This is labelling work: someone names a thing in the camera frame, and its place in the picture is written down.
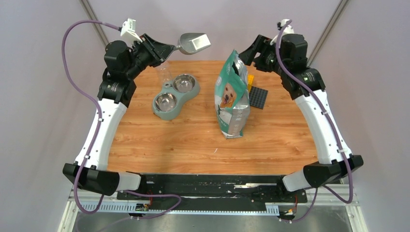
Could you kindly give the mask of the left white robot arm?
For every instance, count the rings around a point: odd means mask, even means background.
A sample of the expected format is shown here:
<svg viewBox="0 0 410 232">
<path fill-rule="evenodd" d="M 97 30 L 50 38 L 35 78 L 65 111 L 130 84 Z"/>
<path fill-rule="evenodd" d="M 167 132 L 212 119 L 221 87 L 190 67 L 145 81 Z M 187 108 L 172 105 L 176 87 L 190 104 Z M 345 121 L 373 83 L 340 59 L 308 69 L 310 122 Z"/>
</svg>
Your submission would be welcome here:
<svg viewBox="0 0 410 232">
<path fill-rule="evenodd" d="M 74 163 L 66 163 L 63 174 L 75 187 L 110 196 L 129 190 L 137 200 L 148 194 L 148 186 L 138 173 L 108 171 L 108 157 L 119 123 L 136 90 L 134 79 L 147 67 L 157 67 L 181 48 L 158 42 L 147 34 L 128 46 L 117 40 L 105 48 L 102 83 L 99 87 L 96 114 L 89 134 Z"/>
</svg>

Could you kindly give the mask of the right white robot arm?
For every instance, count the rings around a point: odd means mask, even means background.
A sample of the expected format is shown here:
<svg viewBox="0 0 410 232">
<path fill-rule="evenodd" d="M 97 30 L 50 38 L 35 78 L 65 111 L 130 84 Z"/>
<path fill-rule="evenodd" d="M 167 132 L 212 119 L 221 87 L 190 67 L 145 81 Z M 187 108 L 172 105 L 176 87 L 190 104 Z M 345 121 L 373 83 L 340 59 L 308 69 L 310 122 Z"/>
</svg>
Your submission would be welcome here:
<svg viewBox="0 0 410 232">
<path fill-rule="evenodd" d="M 282 178 L 276 188 L 279 200 L 288 202 L 295 191 L 324 187 L 347 177 L 363 166 L 362 156 L 354 155 L 343 140 L 334 122 L 327 100 L 325 84 L 318 70 L 307 65 L 308 43 L 303 35 L 286 34 L 276 49 L 273 39 L 258 35 L 245 51 L 239 54 L 245 65 L 253 64 L 262 72 L 274 72 L 297 104 L 308 124 L 317 149 L 317 162 Z"/>
</svg>

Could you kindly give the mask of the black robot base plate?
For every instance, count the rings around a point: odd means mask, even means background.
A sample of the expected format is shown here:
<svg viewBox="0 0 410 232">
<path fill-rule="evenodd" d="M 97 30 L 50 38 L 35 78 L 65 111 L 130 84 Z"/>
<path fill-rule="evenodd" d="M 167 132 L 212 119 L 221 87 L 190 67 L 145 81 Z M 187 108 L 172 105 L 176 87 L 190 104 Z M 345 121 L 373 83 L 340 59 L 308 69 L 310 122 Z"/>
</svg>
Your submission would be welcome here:
<svg viewBox="0 0 410 232">
<path fill-rule="evenodd" d="M 190 199 L 244 199 L 261 203 L 306 203 L 303 190 L 286 193 L 280 175 L 215 175 L 215 174 L 146 174 L 146 194 L 165 195 L 152 201 Z"/>
</svg>

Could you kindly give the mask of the green pet food bag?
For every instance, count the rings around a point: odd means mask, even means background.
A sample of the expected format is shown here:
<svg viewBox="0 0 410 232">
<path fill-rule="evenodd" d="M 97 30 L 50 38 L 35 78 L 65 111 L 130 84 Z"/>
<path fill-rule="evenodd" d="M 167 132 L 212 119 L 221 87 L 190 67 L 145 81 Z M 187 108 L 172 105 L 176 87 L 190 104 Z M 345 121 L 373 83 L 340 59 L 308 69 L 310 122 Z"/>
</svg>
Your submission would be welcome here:
<svg viewBox="0 0 410 232">
<path fill-rule="evenodd" d="M 248 70 L 236 50 L 226 59 L 215 82 L 214 105 L 223 136 L 242 137 L 250 114 Z"/>
</svg>

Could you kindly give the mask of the grey metal food scoop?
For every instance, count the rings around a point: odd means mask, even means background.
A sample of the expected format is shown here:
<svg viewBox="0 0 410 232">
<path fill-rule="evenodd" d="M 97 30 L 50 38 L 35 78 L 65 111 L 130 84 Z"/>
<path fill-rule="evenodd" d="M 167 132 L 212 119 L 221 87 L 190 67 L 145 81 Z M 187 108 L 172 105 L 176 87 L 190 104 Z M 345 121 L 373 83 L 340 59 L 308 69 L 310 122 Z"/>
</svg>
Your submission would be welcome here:
<svg viewBox="0 0 410 232">
<path fill-rule="evenodd" d="M 190 32 L 179 37 L 176 50 L 185 55 L 193 55 L 210 46 L 211 42 L 206 33 Z"/>
</svg>

